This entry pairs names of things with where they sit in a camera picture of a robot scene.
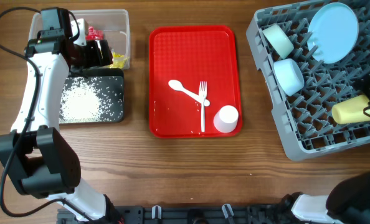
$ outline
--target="plastic spoon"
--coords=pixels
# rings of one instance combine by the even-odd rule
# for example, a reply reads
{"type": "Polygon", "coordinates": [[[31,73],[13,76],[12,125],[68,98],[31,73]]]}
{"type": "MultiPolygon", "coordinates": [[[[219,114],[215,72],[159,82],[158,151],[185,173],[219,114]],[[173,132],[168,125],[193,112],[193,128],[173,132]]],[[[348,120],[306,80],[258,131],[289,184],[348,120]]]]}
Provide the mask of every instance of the plastic spoon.
{"type": "MultiPolygon", "coordinates": [[[[202,103],[202,98],[199,95],[197,95],[197,94],[195,94],[195,93],[193,93],[193,92],[185,89],[183,87],[183,84],[180,81],[178,81],[178,80],[170,80],[168,82],[168,85],[173,90],[182,91],[182,92],[186,93],[188,96],[192,97],[197,102],[202,103]]],[[[210,101],[209,100],[204,100],[204,106],[209,106],[209,105],[210,105],[210,101]]]]}

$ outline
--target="gray dish rack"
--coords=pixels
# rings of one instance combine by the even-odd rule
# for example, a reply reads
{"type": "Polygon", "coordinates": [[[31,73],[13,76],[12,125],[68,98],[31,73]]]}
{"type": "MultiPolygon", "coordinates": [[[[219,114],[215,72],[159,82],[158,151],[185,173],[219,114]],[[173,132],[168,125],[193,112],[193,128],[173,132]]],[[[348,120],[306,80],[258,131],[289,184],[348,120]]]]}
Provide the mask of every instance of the gray dish rack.
{"type": "Polygon", "coordinates": [[[301,161],[370,143],[370,121],[336,124],[333,105],[360,95],[353,82],[370,72],[370,0],[314,0],[258,10],[246,32],[257,69],[261,70],[272,99],[272,116],[287,157],[301,161]],[[347,4],[358,17],[359,37],[341,61],[324,64],[308,50],[308,26],[316,12],[331,2],[347,4]],[[262,31],[278,24],[295,49],[287,57],[299,65],[305,87],[287,96],[278,85],[273,63],[282,58],[262,31]]]}

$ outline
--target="white fork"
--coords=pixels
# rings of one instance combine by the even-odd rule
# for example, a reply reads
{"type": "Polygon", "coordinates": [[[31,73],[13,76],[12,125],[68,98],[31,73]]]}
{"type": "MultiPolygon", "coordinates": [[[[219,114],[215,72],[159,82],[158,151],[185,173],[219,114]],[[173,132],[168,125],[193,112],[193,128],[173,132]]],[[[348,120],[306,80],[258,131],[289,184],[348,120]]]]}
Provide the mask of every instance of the white fork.
{"type": "Polygon", "coordinates": [[[204,100],[207,97],[207,82],[200,82],[199,86],[199,96],[202,98],[202,132],[205,130],[205,122],[204,122],[204,100]]]}

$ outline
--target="red tray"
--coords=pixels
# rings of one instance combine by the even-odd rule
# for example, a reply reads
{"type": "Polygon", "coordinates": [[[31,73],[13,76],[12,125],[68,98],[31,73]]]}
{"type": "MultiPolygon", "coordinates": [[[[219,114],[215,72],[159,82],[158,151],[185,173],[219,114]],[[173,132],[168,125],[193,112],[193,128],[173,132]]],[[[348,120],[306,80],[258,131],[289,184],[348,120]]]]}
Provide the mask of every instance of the red tray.
{"type": "Polygon", "coordinates": [[[159,138],[233,136],[242,128],[234,33],[226,26],[160,27],[149,37],[149,128],[159,138]],[[198,94],[207,81],[206,132],[201,132],[201,105],[168,86],[179,80],[198,94]],[[237,127],[220,133],[213,124],[225,105],[239,112],[237,127]]]}

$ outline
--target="wooden surface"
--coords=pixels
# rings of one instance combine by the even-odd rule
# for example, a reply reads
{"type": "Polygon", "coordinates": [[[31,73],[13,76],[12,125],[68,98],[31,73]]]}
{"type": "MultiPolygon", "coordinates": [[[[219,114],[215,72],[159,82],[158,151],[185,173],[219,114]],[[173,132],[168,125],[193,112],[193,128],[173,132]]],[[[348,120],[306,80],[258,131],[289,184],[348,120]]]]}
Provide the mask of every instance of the wooden surface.
{"type": "MultiPolygon", "coordinates": [[[[270,113],[267,86],[255,67],[245,32],[257,9],[291,0],[3,2],[8,4],[0,4],[0,12],[19,5],[128,10],[131,68],[125,71],[125,120],[118,124],[62,126],[61,131],[80,158],[82,177],[115,205],[275,203],[297,191],[328,194],[340,181],[370,170],[370,145],[303,162],[285,156],[270,113]],[[201,24],[225,24],[235,33],[243,129],[232,138],[158,139],[148,129],[148,36],[161,26],[201,24]]],[[[31,12],[14,12],[3,18],[1,43],[22,52],[31,19],[31,12]]],[[[0,134],[9,132],[17,116],[26,70],[25,62],[0,50],[0,134]]],[[[12,211],[25,212],[44,200],[20,196],[8,182],[6,203],[12,211]]],[[[15,220],[0,209],[0,223],[55,223],[58,207],[15,220]]]]}

